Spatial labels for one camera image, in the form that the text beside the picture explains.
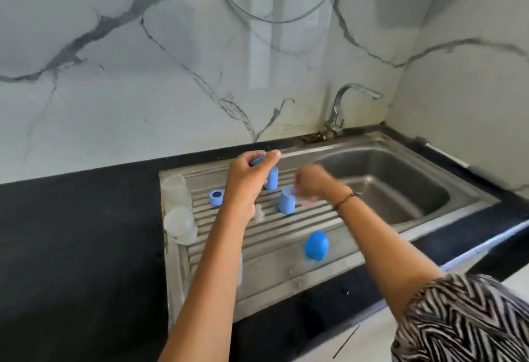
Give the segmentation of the person's left hand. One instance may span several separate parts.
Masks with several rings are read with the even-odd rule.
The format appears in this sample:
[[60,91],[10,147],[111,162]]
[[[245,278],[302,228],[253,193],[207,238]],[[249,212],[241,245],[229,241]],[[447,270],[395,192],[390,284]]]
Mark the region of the person's left hand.
[[266,183],[268,174],[260,174],[260,164],[251,167],[250,162],[266,153],[244,152],[230,164],[221,205],[230,222],[245,226],[253,217],[255,200]]

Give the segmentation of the person's right hand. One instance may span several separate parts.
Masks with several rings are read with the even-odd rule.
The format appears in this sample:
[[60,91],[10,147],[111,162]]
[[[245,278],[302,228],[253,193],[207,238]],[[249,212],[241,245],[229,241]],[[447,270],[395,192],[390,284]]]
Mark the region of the person's right hand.
[[353,192],[353,190],[348,185],[334,178],[334,176],[327,172],[327,170],[325,170],[322,165],[307,165],[315,165],[315,171],[313,173],[315,196],[314,198],[300,199],[312,202],[325,200],[333,206],[342,200],[347,194]]

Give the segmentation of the person's left forearm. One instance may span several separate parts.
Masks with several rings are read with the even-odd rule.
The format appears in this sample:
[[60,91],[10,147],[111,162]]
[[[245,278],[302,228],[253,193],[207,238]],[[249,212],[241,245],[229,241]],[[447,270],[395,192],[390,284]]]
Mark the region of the person's left forearm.
[[223,206],[158,362],[228,362],[244,231],[255,205]]

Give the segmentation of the person's right forearm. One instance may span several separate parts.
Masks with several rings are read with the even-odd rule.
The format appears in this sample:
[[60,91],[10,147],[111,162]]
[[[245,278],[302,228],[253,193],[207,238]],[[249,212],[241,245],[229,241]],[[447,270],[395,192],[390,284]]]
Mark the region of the person's right forearm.
[[400,237],[359,197],[338,211],[351,232],[367,270],[394,319],[401,323],[419,292],[444,272],[409,241]]

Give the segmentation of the blue plastic cup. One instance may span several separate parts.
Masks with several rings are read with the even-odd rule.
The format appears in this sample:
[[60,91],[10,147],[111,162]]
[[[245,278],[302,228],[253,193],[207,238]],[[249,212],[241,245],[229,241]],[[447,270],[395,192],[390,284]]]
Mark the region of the blue plastic cup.
[[277,209],[282,214],[293,214],[296,208],[296,194],[294,186],[287,186],[281,190]]

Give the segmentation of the black wrist band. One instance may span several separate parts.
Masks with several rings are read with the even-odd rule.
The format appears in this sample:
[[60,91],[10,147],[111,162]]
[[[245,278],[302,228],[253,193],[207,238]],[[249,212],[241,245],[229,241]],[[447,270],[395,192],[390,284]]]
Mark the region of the black wrist band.
[[351,192],[347,194],[342,200],[340,200],[339,202],[333,205],[333,210],[338,212],[340,210],[341,205],[344,204],[348,199],[359,197],[361,195],[362,195],[361,192]]

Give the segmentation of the blue dome bottle cap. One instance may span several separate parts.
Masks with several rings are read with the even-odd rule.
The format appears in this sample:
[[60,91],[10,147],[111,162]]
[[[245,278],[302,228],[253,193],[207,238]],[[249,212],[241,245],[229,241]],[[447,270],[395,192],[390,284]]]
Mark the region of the blue dome bottle cap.
[[304,244],[305,256],[311,260],[323,260],[329,247],[330,244],[325,232],[313,232]]

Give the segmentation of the chrome faucet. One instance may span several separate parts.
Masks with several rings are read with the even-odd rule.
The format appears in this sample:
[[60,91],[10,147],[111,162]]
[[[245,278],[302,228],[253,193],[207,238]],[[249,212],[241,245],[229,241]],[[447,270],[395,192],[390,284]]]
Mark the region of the chrome faucet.
[[346,85],[343,85],[338,92],[336,93],[334,97],[334,102],[330,111],[330,115],[325,122],[325,128],[326,131],[329,132],[329,134],[333,136],[341,136],[343,135],[343,128],[342,125],[338,123],[338,116],[341,110],[341,103],[343,96],[348,90],[354,90],[356,92],[362,93],[367,95],[368,97],[374,99],[374,100],[380,100],[384,97],[384,95],[378,91],[375,91],[371,88],[368,88],[364,85],[358,84],[358,83],[348,83]]

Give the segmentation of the stainless steel sink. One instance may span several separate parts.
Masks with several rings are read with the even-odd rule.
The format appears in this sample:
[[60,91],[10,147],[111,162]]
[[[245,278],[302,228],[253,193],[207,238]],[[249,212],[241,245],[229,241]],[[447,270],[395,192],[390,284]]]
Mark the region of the stainless steel sink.
[[[282,150],[279,182],[257,198],[266,218],[251,220],[242,245],[242,283],[236,292],[237,322],[278,302],[362,265],[365,260],[345,224],[327,202],[297,202],[293,214],[277,205],[281,190],[294,183],[300,165],[321,163],[347,183],[401,237],[421,238],[462,218],[499,203],[499,199],[465,182],[407,149],[387,135],[374,132],[295,145]],[[305,256],[313,232],[325,232],[326,257]]]

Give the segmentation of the clear plastic container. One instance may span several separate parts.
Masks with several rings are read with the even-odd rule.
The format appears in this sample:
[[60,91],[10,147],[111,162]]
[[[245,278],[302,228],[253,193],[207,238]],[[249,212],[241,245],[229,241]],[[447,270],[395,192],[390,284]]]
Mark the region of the clear plastic container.
[[182,205],[176,205],[163,217],[163,227],[169,237],[177,244],[190,246],[195,243],[198,226],[192,211]]
[[164,178],[161,182],[161,192],[166,209],[169,210],[181,206],[192,210],[193,200],[183,175],[173,174]]

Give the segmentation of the zebra patterned sleeve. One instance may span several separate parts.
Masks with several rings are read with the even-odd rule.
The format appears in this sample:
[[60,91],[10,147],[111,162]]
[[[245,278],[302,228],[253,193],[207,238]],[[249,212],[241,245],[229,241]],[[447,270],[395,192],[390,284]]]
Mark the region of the zebra patterned sleeve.
[[529,362],[529,302],[486,275],[425,285],[398,323],[392,362]]

